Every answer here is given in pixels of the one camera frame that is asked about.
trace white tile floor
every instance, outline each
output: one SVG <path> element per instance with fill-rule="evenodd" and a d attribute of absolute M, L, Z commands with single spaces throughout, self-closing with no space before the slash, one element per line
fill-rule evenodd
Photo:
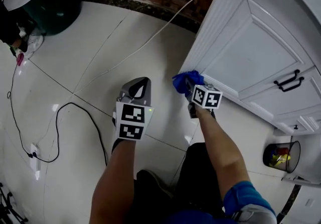
<path fill-rule="evenodd" d="M 46 37 L 30 61 L 17 69 L 13 104 L 24 145 L 29 149 L 31 142 L 45 134 L 51 116 L 74 91 L 139 48 L 164 24 L 137 12 L 83 3 L 76 22 L 64 32 Z M 179 71 L 194 37 L 169 25 L 137 54 L 92 82 L 79 97 L 70 98 L 92 114 L 110 156 L 114 140 L 111 113 L 119 89 L 131 79 L 149 77 L 155 113 L 145 137 L 137 143 L 135 172 L 152 170 L 168 185 L 177 182 L 191 140 L 195 143 L 204 139 L 198 121 L 189 118 L 186 100 L 172 86 L 172 76 Z M 10 54 L 3 46 L 0 49 Z M 8 57 L 5 60 L 0 65 L 13 72 L 14 62 Z M 2 79 L 7 87 L 7 77 Z M 272 135 L 273 127 L 226 99 L 216 115 L 239 146 L 255 187 L 279 213 L 293 185 L 281 182 L 283 172 L 262 163 L 264 146 L 277 139 Z M 39 142 L 45 159 L 57 154 L 54 121 Z M 58 122 L 60 156 L 54 163 L 42 163 L 36 180 L 8 111 L 3 120 L 4 182 L 30 223 L 88 223 L 92 193 L 104 170 L 97 131 L 88 115 L 73 105 L 60 112 Z"/>

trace black cable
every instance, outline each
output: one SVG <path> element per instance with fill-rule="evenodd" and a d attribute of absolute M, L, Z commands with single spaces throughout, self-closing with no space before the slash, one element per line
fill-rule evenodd
<path fill-rule="evenodd" d="M 61 107 L 59 108 L 59 110 L 57 111 L 57 113 L 56 113 L 56 131 L 57 131 L 57 148 L 58 148 L 57 156 L 56 156 L 53 160 L 51 160 L 51 161 L 46 161 L 46 160 L 40 159 L 35 152 L 33 152 L 32 154 L 30 154 L 30 153 L 28 153 L 28 152 L 25 150 L 24 144 L 23 144 L 22 138 L 21 138 L 21 132 L 20 132 L 20 129 L 19 129 L 19 127 L 18 127 L 16 118 L 15 118 L 14 108 L 13 108 L 13 106 L 12 106 L 12 88 L 13 88 L 13 86 L 14 86 L 14 77 L 15 77 L 15 73 L 16 73 L 17 66 L 18 66 L 18 65 L 16 65 L 16 67 L 15 67 L 15 71 L 14 71 L 14 74 L 13 74 L 13 77 L 12 77 L 11 90 L 7 93 L 7 98 L 10 99 L 12 115 L 13 115 L 13 117 L 14 117 L 16 127 L 17 127 L 17 129 L 18 129 L 18 131 L 19 131 L 19 137 L 20 137 L 20 142 L 21 142 L 22 149 L 25 151 L 25 153 L 26 153 L 30 158 L 35 157 L 35 158 L 37 158 L 38 160 L 40 160 L 40 161 L 42 161 L 42 162 L 46 162 L 46 163 L 54 162 L 54 161 L 59 157 L 60 148 L 59 148 L 58 114 L 59 114 L 59 111 L 60 111 L 62 108 L 66 107 L 67 105 L 73 104 L 73 105 L 77 106 L 78 108 L 84 110 L 84 111 L 89 115 L 91 121 L 94 123 L 95 128 L 96 128 L 96 130 L 97 130 L 97 132 L 98 132 L 100 145 L 101 145 L 102 150 L 103 150 L 103 153 L 104 153 L 105 164 L 106 164 L 106 166 L 107 166 L 106 151 L 105 151 L 105 148 L 104 148 L 104 145 L 103 145 L 103 142 L 102 142 L 100 130 L 99 130 L 96 122 L 94 121 L 94 119 L 93 119 L 92 116 L 90 115 L 89 111 L 87 111 L 87 110 L 84 109 L 83 107 L 81 107 L 81 106 L 79 106 L 79 105 L 77 105 L 77 104 L 75 104 L 75 103 L 73 103 L 73 102 L 69 102 L 69 103 L 61 106 Z"/>

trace blue cloth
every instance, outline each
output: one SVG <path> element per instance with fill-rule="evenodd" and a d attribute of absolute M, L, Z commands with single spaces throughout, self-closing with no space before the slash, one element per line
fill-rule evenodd
<path fill-rule="evenodd" d="M 242 181 L 233 186 L 225 195 L 224 200 L 225 214 L 231 217 L 234 213 L 240 211 L 243 207 L 254 204 L 262 206 L 271 212 L 270 204 L 262 198 L 262 196 L 255 190 L 253 184 L 249 181 Z M 213 217 L 198 210 L 183 210 L 170 215 L 162 223 L 164 224 L 236 224 L 230 218 L 213 219 Z"/>
<path fill-rule="evenodd" d="M 195 85 L 204 85 L 204 77 L 201 76 L 198 71 L 193 70 L 184 72 L 173 77 L 173 85 L 178 93 L 185 94 L 185 97 L 190 95 L 189 90 L 186 87 L 186 78 L 192 80 Z"/>
<path fill-rule="evenodd" d="M 262 198 L 258 191 L 255 190 L 253 184 L 249 181 L 242 181 L 233 186 L 225 195 L 223 204 L 225 207 L 225 214 L 227 216 L 233 215 L 244 206 L 255 204 L 262 206 L 274 213 L 270 204 Z"/>

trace black cabinet handle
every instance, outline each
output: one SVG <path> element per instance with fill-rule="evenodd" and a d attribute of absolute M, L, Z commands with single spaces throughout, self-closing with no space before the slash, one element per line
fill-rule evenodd
<path fill-rule="evenodd" d="M 292 77 L 292 78 L 290 78 L 290 79 L 288 79 L 288 80 L 286 80 L 286 81 L 283 81 L 283 82 L 281 82 L 281 83 L 279 83 L 278 81 L 274 81 L 274 84 L 276 84 L 277 86 L 282 86 L 282 85 L 289 84 L 290 82 L 296 80 L 296 77 L 297 77 L 297 75 L 298 75 L 299 73 L 300 73 L 300 70 L 299 70 L 299 69 L 296 69 L 296 70 L 294 71 L 294 77 Z"/>
<path fill-rule="evenodd" d="M 289 88 L 287 88 L 287 89 L 283 89 L 283 87 L 280 86 L 279 89 L 281 89 L 282 92 L 291 91 L 291 90 L 296 89 L 296 88 L 298 88 L 299 86 L 301 86 L 302 81 L 304 81 L 304 77 L 300 77 L 300 78 L 299 78 L 299 84 L 297 84 L 297 85 L 294 85 L 294 86 L 289 87 Z"/>

